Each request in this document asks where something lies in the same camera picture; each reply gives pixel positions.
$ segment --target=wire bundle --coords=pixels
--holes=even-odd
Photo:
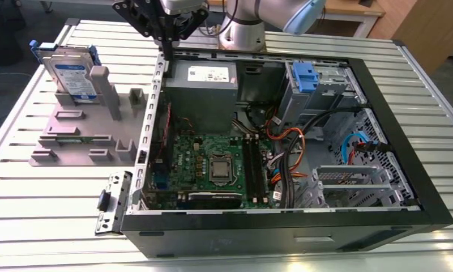
[[[363,110],[365,106],[361,105],[359,107],[347,107],[347,108],[336,108],[324,111],[323,113],[317,114],[309,121],[308,123],[303,126],[301,133],[303,135],[307,134],[307,132],[321,122],[328,116],[337,112],[359,112]],[[296,146],[296,143],[299,141],[299,138],[293,138],[291,140],[291,143],[288,145],[288,148],[284,152],[281,162],[280,162],[280,178],[281,178],[281,184],[283,184],[283,190],[284,193],[281,194],[281,201],[280,205],[281,207],[285,207],[288,209],[293,208],[293,174],[291,173],[291,168],[288,166],[289,164],[289,154],[291,151],[293,150],[293,147]]]

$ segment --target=cable connector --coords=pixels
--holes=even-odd
[[[357,144],[355,150],[363,153],[373,152],[375,150],[387,153],[392,150],[392,146],[380,141],[368,141],[365,143]]]

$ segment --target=blue hard drive label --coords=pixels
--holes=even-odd
[[[75,99],[91,100],[97,97],[92,82],[87,79],[84,65],[56,64],[59,79]]]

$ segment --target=black cable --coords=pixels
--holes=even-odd
[[[321,112],[303,126],[303,135],[305,135],[308,133],[309,129],[320,121],[323,121],[325,117],[335,114],[336,112],[359,112],[364,108],[367,108],[367,105],[360,105],[360,106],[356,106],[356,107],[336,108],[336,109],[331,109],[331,110]],[[289,159],[291,151],[292,151],[293,147],[296,146],[299,139],[300,139],[300,137],[295,137],[291,140],[291,144],[289,144],[287,150],[284,151],[284,156],[283,156],[281,164],[280,164],[280,178],[283,179],[283,184],[284,184],[284,179],[285,179],[285,184],[287,184],[285,192],[289,194],[289,199],[287,201],[287,208],[288,209],[293,208],[293,204],[295,204],[295,202],[293,202],[293,186],[292,186],[293,181],[292,181],[292,173],[291,173],[289,166],[288,166],[288,164],[289,164],[288,159]]]
[[[229,18],[228,24],[225,25],[224,29],[221,29],[221,30],[219,31],[219,33],[216,33],[216,34],[213,34],[213,35],[209,35],[209,34],[204,33],[204,31],[201,30],[201,27],[200,27],[199,30],[200,30],[201,34],[203,34],[204,36],[207,36],[207,37],[211,37],[211,38],[215,38],[215,37],[220,36],[220,34],[225,32],[225,30],[228,29],[229,25],[231,25],[232,22],[233,22],[235,15],[236,15],[236,10],[237,10],[237,9],[239,9],[239,0],[235,0],[235,9],[233,9],[232,18]]]

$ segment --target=ram slot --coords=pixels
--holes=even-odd
[[[252,170],[253,180],[256,184],[257,200],[259,202],[268,203],[265,194],[265,181],[263,175],[263,155],[259,147],[259,139],[252,140],[251,144],[251,158],[252,158]]]
[[[256,199],[256,187],[253,183],[251,143],[252,143],[252,139],[249,137],[244,137],[243,147],[241,147],[243,149],[243,171],[245,173],[247,199],[249,201],[256,202],[257,199]]]

